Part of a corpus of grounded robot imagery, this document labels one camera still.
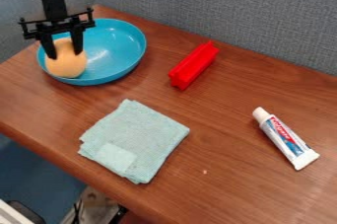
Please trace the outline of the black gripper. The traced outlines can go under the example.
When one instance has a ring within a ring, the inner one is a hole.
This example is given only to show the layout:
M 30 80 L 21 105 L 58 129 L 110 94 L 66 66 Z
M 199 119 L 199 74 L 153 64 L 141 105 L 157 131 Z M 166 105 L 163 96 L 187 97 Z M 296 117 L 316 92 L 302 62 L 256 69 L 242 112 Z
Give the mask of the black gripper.
M 73 52 L 82 52 L 82 33 L 94 27 L 93 9 L 83 5 L 69 11 L 65 0 L 42 0 L 43 17 L 26 21 L 19 19 L 25 39 L 37 39 L 49 59 L 55 59 L 55 47 L 51 35 L 69 32 Z

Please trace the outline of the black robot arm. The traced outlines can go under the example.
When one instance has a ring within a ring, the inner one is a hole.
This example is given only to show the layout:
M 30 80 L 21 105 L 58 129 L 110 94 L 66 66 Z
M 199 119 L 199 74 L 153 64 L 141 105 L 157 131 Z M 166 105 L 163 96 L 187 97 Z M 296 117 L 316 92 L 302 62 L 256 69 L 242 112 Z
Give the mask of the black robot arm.
M 19 18 L 23 39 L 33 38 L 41 43 L 49 59 L 57 59 L 53 35 L 69 33 L 71 50 L 74 54 L 82 52 L 82 33 L 95 26 L 93 9 L 86 7 L 82 11 L 69 14 L 65 0 L 41 0 L 45 17 L 41 20 L 26 21 Z

